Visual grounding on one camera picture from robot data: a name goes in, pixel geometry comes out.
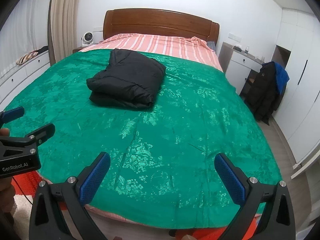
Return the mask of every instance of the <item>finger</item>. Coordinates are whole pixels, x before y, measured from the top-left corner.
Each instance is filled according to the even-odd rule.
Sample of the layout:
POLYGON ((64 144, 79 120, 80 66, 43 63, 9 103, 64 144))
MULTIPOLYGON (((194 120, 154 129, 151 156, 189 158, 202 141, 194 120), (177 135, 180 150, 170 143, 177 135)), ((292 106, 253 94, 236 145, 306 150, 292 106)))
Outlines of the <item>finger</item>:
POLYGON ((9 203, 7 203, 7 205, 1 207, 2 211, 4 213, 8 213, 12 210, 13 208, 13 205, 14 205, 14 198, 11 198, 11 200, 9 201, 9 203))
POLYGON ((13 197, 15 194, 16 194, 16 191, 13 186, 0 192, 0 205, 1 205, 2 210, 5 208, 6 209, 10 208, 10 205, 13 204, 12 200, 13 200, 13 197))
POLYGON ((10 135, 10 130, 8 128, 1 128, 0 129, 0 135, 9 136, 10 135))
POLYGON ((12 177, 0 179, 0 193, 4 189, 9 188, 11 186, 11 180, 12 180, 12 177))

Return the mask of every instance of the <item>cable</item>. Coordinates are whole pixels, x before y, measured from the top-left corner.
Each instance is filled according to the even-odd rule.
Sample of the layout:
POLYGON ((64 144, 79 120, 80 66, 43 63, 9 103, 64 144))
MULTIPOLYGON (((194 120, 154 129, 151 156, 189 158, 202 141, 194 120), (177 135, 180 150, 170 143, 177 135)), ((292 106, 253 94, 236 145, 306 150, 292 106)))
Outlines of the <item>cable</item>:
POLYGON ((16 181, 16 179, 14 177, 12 177, 13 180, 15 181, 15 183, 17 184, 17 186, 19 187, 19 189, 21 190, 22 194, 25 196, 25 198, 29 201, 29 203, 31 204, 32 206, 32 202, 27 198, 27 196, 23 193, 23 190, 22 188, 19 186, 18 182, 16 181))

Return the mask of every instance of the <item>black puffer jacket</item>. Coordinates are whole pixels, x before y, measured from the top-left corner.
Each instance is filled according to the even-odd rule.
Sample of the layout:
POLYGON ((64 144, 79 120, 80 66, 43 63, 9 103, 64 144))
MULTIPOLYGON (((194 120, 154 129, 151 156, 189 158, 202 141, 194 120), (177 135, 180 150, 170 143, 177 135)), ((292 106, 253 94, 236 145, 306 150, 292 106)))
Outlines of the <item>black puffer jacket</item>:
POLYGON ((281 95, 279 95, 276 84, 275 63, 269 62, 260 69, 244 102, 257 121, 262 120, 269 124, 269 118, 273 111, 278 109, 284 92, 285 87, 282 89, 281 95))
POLYGON ((113 49, 107 68, 87 79, 89 99, 100 106, 152 107, 165 69, 136 51, 113 49))

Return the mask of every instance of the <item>nightstand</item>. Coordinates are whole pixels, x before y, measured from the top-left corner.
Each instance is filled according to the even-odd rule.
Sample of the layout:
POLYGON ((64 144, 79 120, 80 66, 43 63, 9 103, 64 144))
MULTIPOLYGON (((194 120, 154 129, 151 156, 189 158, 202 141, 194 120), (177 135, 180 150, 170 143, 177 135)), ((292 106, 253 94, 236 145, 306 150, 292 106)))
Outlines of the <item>nightstand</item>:
POLYGON ((85 47, 78 47, 78 48, 76 48, 76 49, 74 49, 73 51, 72 51, 72 53, 76 53, 76 52, 78 52, 78 51, 80 51, 81 49, 84 49, 85 47))
POLYGON ((236 93, 241 93, 244 84, 253 70, 259 72, 261 60, 256 59, 251 54, 245 54, 233 49, 233 46, 223 42, 219 54, 219 63, 229 83, 236 88, 236 93))

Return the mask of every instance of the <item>green bedspread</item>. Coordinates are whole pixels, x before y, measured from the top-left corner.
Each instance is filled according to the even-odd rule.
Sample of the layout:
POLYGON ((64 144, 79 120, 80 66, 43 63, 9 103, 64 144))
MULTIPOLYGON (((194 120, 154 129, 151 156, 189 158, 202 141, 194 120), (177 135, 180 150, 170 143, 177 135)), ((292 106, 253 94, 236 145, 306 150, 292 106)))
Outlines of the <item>green bedspread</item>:
POLYGON ((110 55, 99 49, 72 54, 25 88, 7 109, 23 106, 26 113, 7 127, 24 136, 54 123, 56 133, 39 153, 41 175, 55 183, 108 152, 111 167, 91 203, 101 210, 162 228, 225 226, 239 206, 217 175, 214 156, 224 152, 247 176, 276 183, 281 176, 263 133, 222 72, 142 54, 167 67, 152 110, 89 100, 86 79, 104 69, 110 55))

